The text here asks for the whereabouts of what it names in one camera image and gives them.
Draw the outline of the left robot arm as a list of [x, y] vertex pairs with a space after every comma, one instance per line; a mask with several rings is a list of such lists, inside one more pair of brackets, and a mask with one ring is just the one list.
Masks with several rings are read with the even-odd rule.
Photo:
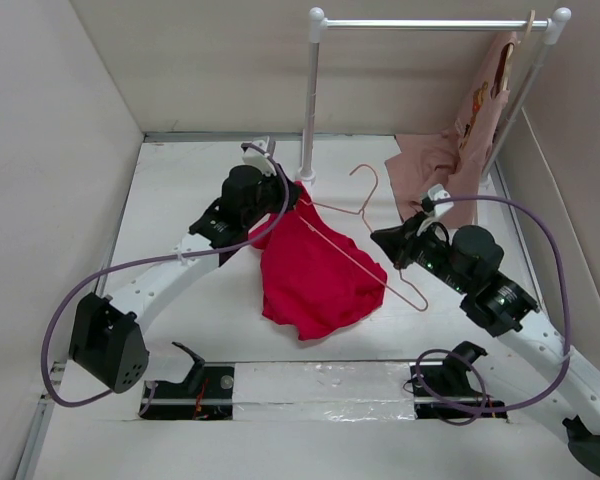
[[246, 246], [261, 219], [281, 218], [301, 193], [301, 186], [284, 174], [267, 176], [247, 165], [232, 168], [220, 197], [167, 259], [105, 297], [89, 294], [80, 300], [71, 359], [116, 394], [142, 381], [168, 382], [185, 397], [196, 394], [202, 387], [203, 359], [179, 342], [165, 350], [147, 347], [145, 333], [188, 287]]

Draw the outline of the red t shirt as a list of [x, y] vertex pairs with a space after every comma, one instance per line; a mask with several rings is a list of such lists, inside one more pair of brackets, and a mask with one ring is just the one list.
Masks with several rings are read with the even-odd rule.
[[261, 252], [262, 315], [292, 326], [300, 341], [318, 340], [383, 304], [388, 275], [353, 239], [331, 229], [307, 192], [277, 226], [275, 214], [250, 236]]

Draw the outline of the white clothes rack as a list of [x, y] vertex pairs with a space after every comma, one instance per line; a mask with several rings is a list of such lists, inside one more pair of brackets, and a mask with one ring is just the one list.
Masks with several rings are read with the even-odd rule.
[[317, 104], [317, 85], [319, 72], [319, 54], [321, 37], [327, 30], [404, 30], [404, 31], [441, 31], [441, 32], [540, 32], [542, 42], [532, 64], [517, 90], [516, 96], [504, 120], [498, 126], [491, 154], [483, 169], [482, 176], [487, 177], [497, 160], [524, 102], [537, 79], [548, 53], [556, 45], [572, 18], [567, 7], [556, 9], [552, 16], [537, 20], [530, 16], [527, 20], [450, 20], [450, 19], [329, 19], [320, 7], [313, 7], [308, 13], [309, 70], [306, 93], [304, 128], [302, 131], [301, 163], [297, 178], [311, 186], [315, 183], [316, 172], [313, 168], [313, 145], [315, 136], [315, 117]]

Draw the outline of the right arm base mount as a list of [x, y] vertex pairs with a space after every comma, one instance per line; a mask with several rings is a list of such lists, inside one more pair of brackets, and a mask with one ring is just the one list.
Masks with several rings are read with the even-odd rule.
[[433, 397], [421, 385], [426, 384], [438, 395], [449, 398], [451, 403], [459, 403], [470, 408], [484, 406], [487, 412], [481, 418], [507, 420], [504, 411], [492, 412], [492, 409], [504, 407], [482, 388], [480, 381], [476, 387], [470, 383], [474, 369], [472, 365], [487, 351], [469, 341], [459, 343], [453, 350], [429, 349], [421, 354], [416, 362], [409, 364], [409, 376], [402, 384], [402, 390], [411, 395], [417, 419], [437, 419], [453, 426], [466, 426], [475, 418], [469, 412], [457, 410]]

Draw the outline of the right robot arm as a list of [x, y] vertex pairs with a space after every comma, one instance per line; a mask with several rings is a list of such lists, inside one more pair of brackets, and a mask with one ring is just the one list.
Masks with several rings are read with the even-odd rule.
[[546, 419], [565, 433], [571, 455], [600, 477], [600, 371], [553, 328], [538, 303], [499, 270], [503, 249], [486, 229], [467, 225], [450, 240], [436, 223], [412, 218], [372, 232], [394, 266], [417, 264], [461, 294], [461, 310], [478, 327], [513, 350], [554, 390]]

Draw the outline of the wooden hanger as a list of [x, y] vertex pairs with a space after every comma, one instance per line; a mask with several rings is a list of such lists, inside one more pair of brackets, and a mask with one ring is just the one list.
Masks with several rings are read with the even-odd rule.
[[526, 27], [524, 33], [520, 39], [516, 39], [516, 43], [508, 43], [501, 52], [501, 66], [502, 74], [499, 79], [497, 92], [500, 93], [503, 90], [509, 89], [509, 82], [512, 74], [514, 60], [518, 55], [517, 50], [521, 47], [533, 30], [533, 23], [536, 19], [536, 10], [531, 9], [526, 21]]

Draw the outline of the hanging pink printed shirt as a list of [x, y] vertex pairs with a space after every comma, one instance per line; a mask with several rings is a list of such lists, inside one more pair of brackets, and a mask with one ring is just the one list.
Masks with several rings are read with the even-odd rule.
[[516, 39], [514, 32], [500, 32], [495, 36], [458, 110], [454, 128], [458, 136], [459, 163], [444, 184], [453, 197], [478, 193], [498, 123], [510, 95], [509, 89], [497, 92], [502, 74], [501, 52], [508, 43], [516, 43]]

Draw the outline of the pink shirt on floor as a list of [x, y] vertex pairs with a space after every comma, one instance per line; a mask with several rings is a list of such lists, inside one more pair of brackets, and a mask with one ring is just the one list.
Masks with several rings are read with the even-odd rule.
[[436, 184], [444, 185], [459, 163], [456, 133], [395, 137], [400, 153], [387, 159], [385, 167], [396, 207], [402, 221], [420, 210], [423, 193]]

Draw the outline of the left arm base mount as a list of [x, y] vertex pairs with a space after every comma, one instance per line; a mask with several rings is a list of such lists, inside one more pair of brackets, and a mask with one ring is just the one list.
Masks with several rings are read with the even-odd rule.
[[225, 421], [233, 419], [234, 363], [207, 363], [179, 342], [177, 360], [188, 366], [180, 382], [150, 379], [143, 387], [138, 416], [143, 420]]

